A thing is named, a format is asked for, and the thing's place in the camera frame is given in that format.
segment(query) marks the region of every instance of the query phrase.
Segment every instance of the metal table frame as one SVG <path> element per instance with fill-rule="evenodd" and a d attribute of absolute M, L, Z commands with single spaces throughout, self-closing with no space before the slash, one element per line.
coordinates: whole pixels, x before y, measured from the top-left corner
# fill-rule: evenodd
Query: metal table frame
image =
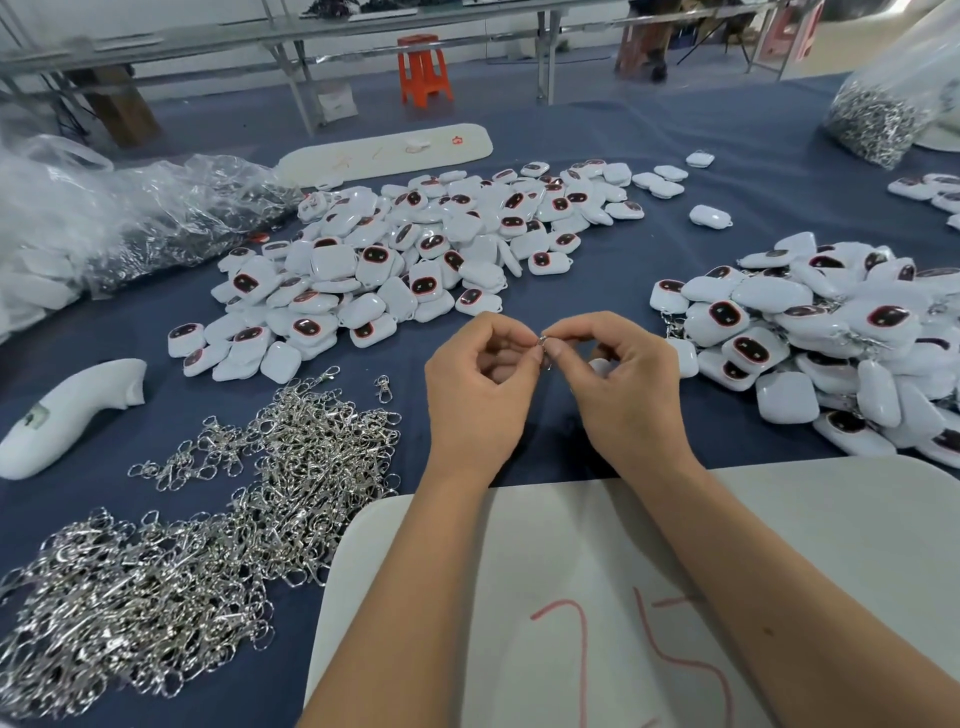
<path fill-rule="evenodd" d="M 307 132 L 313 134 L 319 124 L 324 124 L 324 113 L 317 94 L 313 92 L 314 83 L 310 68 L 331 61 L 355 61 L 378 56 L 391 56 L 411 51 L 432 51 L 439 48 L 451 48 L 464 45 L 479 45 L 503 40 L 533 38 L 537 57 L 537 98 L 546 104 L 553 104 L 556 77 L 556 52 L 561 36 L 567 33 L 601 32 L 610 28 L 625 28 L 635 25 L 655 23 L 686 22 L 699 18 L 734 17 L 736 15 L 764 13 L 763 26 L 757 39 L 754 52 L 747 66 L 749 73 L 755 65 L 759 49 L 770 31 L 775 10 L 786 6 L 790 0 L 775 0 L 761 5 L 727 6 L 687 12 L 672 12 L 663 15 L 641 15 L 625 17 L 619 20 L 563 25 L 563 16 L 574 7 L 594 5 L 607 0 L 517 0 L 511 3 L 490 3 L 472 6 L 439 6 L 420 9 L 415 15 L 395 17 L 372 17 L 359 21 L 329 21 L 313 18 L 297 18 L 289 13 L 285 0 L 283 15 L 274 15 L 269 0 L 261 0 L 266 17 L 250 21 L 221 25 L 189 26 L 171 28 L 159 33 L 138 36 L 120 36 L 115 38 L 97 38 L 83 44 L 63 45 L 59 47 L 40 47 L 33 41 L 23 24 L 13 13 L 8 0 L 0 0 L 0 11 L 6 13 L 12 22 L 0 21 L 7 32 L 20 46 L 18 50 L 0 54 L 0 82 L 9 91 L 0 90 L 0 101 L 14 102 L 26 109 L 36 110 L 37 104 L 46 104 L 58 98 L 78 109 L 80 103 L 76 94 L 84 91 L 117 93 L 129 90 L 130 86 L 150 86 L 197 81 L 211 78 L 229 78 L 251 73 L 283 71 L 293 93 L 300 118 Z M 331 36 L 363 36 L 372 33 L 406 31 L 438 25 L 484 20 L 504 15 L 528 12 L 537 14 L 537 29 L 512 31 L 509 33 L 483 34 L 443 38 L 432 43 L 413 46 L 383 46 L 365 51 L 307 56 L 304 42 L 310 38 Z M 285 43 L 292 42 L 295 56 L 288 55 Z M 63 73 L 81 68 L 124 63 L 144 63 L 187 58 L 207 53 L 216 53 L 251 45 L 260 45 L 270 52 L 273 62 L 250 65 L 237 65 L 227 68 L 170 73 L 147 77 L 135 77 L 128 85 L 85 85 L 70 84 Z M 28 93 L 21 89 L 17 77 L 46 75 L 57 86 L 55 91 Z M 301 84 L 311 91 L 310 101 L 305 101 Z"/>

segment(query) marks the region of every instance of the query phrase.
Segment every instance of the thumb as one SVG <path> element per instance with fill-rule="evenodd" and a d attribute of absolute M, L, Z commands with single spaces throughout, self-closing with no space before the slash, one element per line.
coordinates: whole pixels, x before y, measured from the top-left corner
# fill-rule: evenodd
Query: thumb
<path fill-rule="evenodd" d="M 511 390 L 516 397 L 531 399 L 537 387 L 537 379 L 540 378 L 542 361 L 543 349 L 539 346 L 531 347 L 517 362 L 514 373 L 500 386 Z"/>
<path fill-rule="evenodd" d="M 564 373 L 566 382 L 573 390 L 573 394 L 578 394 L 584 387 L 590 386 L 597 379 L 597 375 L 590 368 L 590 365 L 565 341 L 547 339 L 543 342 L 543 350 L 560 367 L 560 371 Z"/>

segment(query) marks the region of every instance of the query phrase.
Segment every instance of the transparent plastic bag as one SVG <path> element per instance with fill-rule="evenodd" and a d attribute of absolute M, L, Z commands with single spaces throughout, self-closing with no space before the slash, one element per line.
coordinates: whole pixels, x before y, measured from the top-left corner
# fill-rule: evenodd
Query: transparent plastic bag
<path fill-rule="evenodd" d="M 301 197 L 236 157 L 117 170 L 59 136 L 0 143 L 0 342 L 83 292 L 221 255 L 285 222 Z"/>
<path fill-rule="evenodd" d="M 960 87 L 960 0 L 945 0 L 897 42 L 854 71 L 824 128 L 843 146 L 893 169 Z"/>

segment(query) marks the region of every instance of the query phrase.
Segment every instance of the beige floor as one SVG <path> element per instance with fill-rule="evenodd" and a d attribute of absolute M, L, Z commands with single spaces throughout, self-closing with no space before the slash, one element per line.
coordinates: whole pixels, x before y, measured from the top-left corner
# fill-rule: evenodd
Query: beige floor
<path fill-rule="evenodd" d="M 909 30 L 924 13 L 865 17 L 843 23 L 821 23 L 810 55 L 792 64 L 783 78 L 843 73 L 870 61 Z"/>

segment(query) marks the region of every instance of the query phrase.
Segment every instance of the person's right hand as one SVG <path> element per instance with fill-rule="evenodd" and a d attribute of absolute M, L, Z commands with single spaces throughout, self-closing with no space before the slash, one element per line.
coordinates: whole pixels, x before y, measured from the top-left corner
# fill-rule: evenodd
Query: person's right hand
<path fill-rule="evenodd" d="M 609 311 L 563 319 L 543 334 L 546 353 L 573 390 L 593 447 L 621 477 L 696 464 L 680 411 L 676 350 Z M 602 378 L 570 345 L 595 340 L 593 358 L 618 359 Z"/>

